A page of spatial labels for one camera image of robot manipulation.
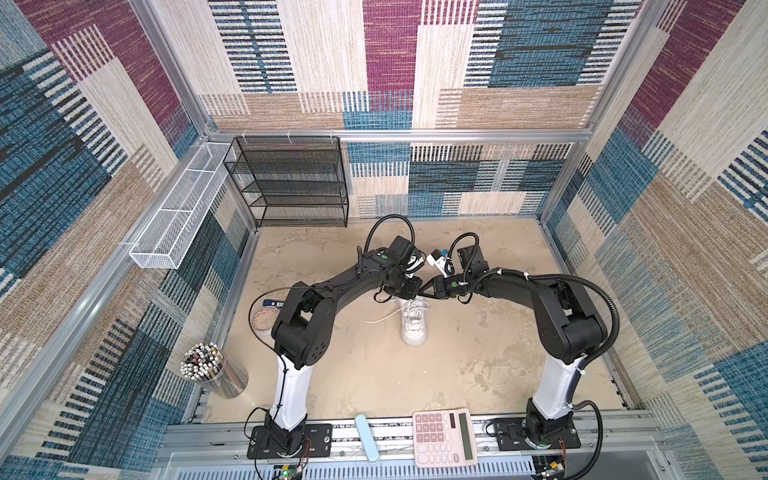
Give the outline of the white shoelace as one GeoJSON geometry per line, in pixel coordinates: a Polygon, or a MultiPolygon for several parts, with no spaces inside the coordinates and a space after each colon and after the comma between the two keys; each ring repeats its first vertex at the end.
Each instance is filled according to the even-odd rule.
{"type": "Polygon", "coordinates": [[[410,329],[411,323],[418,323],[419,325],[426,322],[426,311],[430,308],[428,302],[421,297],[417,297],[414,300],[397,300],[398,306],[390,313],[384,315],[381,318],[375,320],[365,320],[365,324],[377,324],[386,321],[393,316],[401,316],[402,320],[406,324],[406,329],[410,329]]]}

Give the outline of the white sneaker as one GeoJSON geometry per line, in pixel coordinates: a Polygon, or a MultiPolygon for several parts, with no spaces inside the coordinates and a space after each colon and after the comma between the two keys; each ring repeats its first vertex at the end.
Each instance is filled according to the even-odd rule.
{"type": "Polygon", "coordinates": [[[423,297],[399,299],[401,308],[401,339],[409,346],[420,346],[427,339],[426,312],[428,302],[423,297]]]}

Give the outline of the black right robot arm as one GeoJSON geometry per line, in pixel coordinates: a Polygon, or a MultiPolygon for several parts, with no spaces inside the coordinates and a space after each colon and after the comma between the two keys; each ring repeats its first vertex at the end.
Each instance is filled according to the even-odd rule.
{"type": "Polygon", "coordinates": [[[463,250],[461,267],[429,280],[421,291],[434,299],[471,296],[507,300],[534,313],[538,338],[547,354],[539,387],[528,400],[523,431],[533,448],[543,449],[570,429],[573,398],[587,365],[615,339],[595,307],[594,283],[565,274],[531,275],[508,268],[490,268],[463,250]]]}

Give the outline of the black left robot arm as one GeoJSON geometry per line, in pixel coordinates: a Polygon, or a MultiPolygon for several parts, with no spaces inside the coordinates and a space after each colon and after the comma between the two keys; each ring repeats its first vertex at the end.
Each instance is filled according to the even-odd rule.
{"type": "Polygon", "coordinates": [[[264,421],[268,438],[279,451],[293,454],[306,438],[309,384],[314,365],[330,346],[336,315],[375,288],[393,297],[415,298],[421,286],[421,280],[410,274],[415,256],[415,238],[397,236],[388,247],[360,251],[352,267],[329,280],[298,282],[290,288],[271,332],[278,379],[264,421]]]}

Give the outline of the blue glue stick white cap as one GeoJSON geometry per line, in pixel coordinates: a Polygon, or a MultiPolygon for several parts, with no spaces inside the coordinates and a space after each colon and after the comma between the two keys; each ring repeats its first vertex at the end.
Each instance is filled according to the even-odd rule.
{"type": "Polygon", "coordinates": [[[267,300],[263,301],[262,306],[263,307],[271,307],[271,308],[281,309],[283,304],[284,304],[283,301],[267,299],[267,300]]]}

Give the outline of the white tape roll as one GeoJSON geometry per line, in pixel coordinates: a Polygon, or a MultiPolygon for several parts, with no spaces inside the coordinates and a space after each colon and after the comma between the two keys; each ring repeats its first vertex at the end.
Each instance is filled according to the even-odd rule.
{"type": "Polygon", "coordinates": [[[253,332],[262,339],[271,337],[272,328],[280,313],[280,309],[273,306],[261,307],[252,316],[250,326],[253,332]]]}

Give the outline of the pink calculator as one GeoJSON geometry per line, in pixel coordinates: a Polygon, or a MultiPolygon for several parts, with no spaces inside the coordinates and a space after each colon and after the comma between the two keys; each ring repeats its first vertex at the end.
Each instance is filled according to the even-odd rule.
{"type": "Polygon", "coordinates": [[[478,462],[474,426],[467,408],[415,412],[414,460],[418,468],[458,468],[478,462]]]}

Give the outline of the light blue case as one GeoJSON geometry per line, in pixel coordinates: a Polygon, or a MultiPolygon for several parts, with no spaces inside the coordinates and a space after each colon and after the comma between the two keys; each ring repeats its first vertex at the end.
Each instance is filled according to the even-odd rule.
{"type": "Polygon", "coordinates": [[[367,417],[364,414],[358,414],[354,418],[354,423],[367,461],[370,464],[378,463],[380,452],[367,417]]]}

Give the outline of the cup of coloured pencils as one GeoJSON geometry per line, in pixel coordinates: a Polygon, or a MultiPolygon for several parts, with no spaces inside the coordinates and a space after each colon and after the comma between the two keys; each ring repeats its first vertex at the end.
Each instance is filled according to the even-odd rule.
{"type": "Polygon", "coordinates": [[[248,384],[247,372],[215,343],[198,343],[188,350],[180,373],[224,399],[236,398],[248,384]]]}

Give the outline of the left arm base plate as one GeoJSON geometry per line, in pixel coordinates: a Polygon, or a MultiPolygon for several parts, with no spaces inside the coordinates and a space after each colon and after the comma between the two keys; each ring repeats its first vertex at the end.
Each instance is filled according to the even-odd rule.
{"type": "Polygon", "coordinates": [[[300,424],[288,432],[280,427],[255,426],[248,434],[249,460],[326,458],[330,456],[333,425],[300,424]]]}

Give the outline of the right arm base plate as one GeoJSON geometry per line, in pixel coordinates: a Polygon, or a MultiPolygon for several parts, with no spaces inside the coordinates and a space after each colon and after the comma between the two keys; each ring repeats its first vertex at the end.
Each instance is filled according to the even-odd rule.
{"type": "Polygon", "coordinates": [[[566,450],[582,446],[572,416],[557,420],[545,420],[539,424],[534,419],[532,428],[527,417],[496,418],[486,425],[486,433],[495,438],[500,451],[566,450]]]}

